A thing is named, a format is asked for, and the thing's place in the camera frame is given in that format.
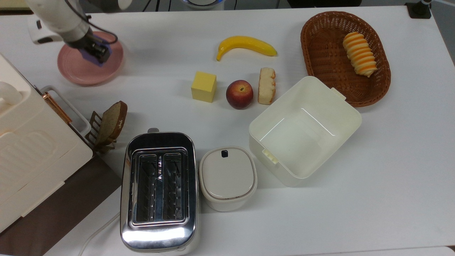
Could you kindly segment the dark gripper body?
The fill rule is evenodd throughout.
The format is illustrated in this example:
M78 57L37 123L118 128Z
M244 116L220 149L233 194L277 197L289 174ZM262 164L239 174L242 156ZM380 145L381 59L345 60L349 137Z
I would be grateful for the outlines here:
M89 53L89 43L90 42L97 42L100 45L102 40L99 39L98 37L96 37L92 33L87 33L81 39L78 39L78 40L73 41L73 42L65 42L65 43L68 46L70 46L71 48L75 48L75 49L78 49L78 50L83 50L86 53L90 54Z

